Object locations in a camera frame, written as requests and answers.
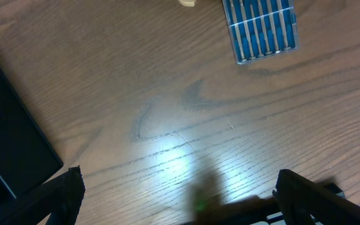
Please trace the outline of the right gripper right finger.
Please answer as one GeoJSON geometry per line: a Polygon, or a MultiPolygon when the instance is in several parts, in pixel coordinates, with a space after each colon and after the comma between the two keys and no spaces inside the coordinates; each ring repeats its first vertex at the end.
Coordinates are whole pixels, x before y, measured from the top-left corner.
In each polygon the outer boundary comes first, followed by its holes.
{"type": "Polygon", "coordinates": [[[286,224],[360,225],[360,206],[289,169],[280,170],[273,196],[286,224]]]}

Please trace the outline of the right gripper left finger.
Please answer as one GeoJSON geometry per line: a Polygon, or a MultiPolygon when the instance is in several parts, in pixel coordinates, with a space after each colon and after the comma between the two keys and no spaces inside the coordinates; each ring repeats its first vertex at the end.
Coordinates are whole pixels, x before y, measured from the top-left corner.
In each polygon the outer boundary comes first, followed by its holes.
{"type": "Polygon", "coordinates": [[[0,206],[0,225],[76,223],[84,198],[85,185],[79,166],[45,182],[31,192],[0,206]]]}

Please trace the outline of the blue precision screwdriver set case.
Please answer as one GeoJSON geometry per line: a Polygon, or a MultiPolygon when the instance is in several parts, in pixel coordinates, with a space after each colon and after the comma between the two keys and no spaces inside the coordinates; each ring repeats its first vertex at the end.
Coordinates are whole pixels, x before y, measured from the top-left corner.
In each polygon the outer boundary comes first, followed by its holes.
{"type": "Polygon", "coordinates": [[[223,0],[237,64],[247,64],[299,47],[293,0],[223,0]]]}

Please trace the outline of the orange scraper wooden handle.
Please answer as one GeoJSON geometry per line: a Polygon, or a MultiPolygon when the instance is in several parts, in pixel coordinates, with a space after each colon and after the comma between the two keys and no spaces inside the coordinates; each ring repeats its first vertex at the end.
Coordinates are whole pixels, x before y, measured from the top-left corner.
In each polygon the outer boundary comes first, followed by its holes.
{"type": "Polygon", "coordinates": [[[196,4],[196,0],[178,0],[178,1],[182,6],[185,7],[194,7],[196,4]]]}

